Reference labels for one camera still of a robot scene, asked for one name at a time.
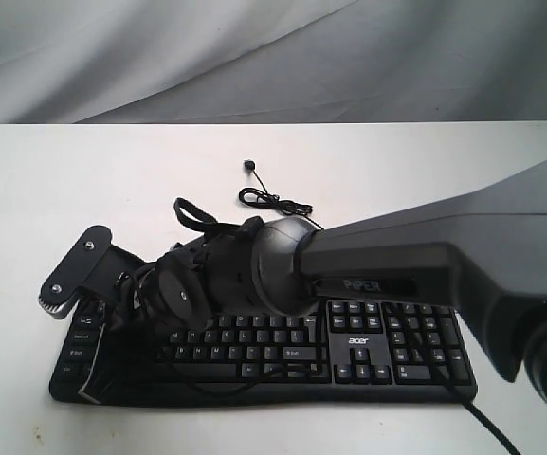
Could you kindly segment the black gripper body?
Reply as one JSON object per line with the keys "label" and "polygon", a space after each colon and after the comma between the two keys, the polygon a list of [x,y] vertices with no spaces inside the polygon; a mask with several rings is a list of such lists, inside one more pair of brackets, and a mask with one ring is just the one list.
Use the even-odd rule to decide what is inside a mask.
{"label": "black gripper body", "polygon": [[160,257],[138,282],[137,322],[158,335],[206,330],[221,315],[260,316],[264,304],[251,270],[262,221],[187,223],[202,235]]}

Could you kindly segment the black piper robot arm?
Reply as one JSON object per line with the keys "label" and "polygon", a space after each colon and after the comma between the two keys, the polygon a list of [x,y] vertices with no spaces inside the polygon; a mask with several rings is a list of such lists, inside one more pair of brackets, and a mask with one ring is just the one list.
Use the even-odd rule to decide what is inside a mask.
{"label": "black piper robot arm", "polygon": [[198,233],[128,274],[105,323],[83,398],[104,403],[139,377],[131,361],[174,326],[220,315],[301,317],[325,300],[452,308],[497,373],[525,371],[547,403],[547,160],[487,188],[329,229],[293,217],[217,221],[186,199],[178,221]]}

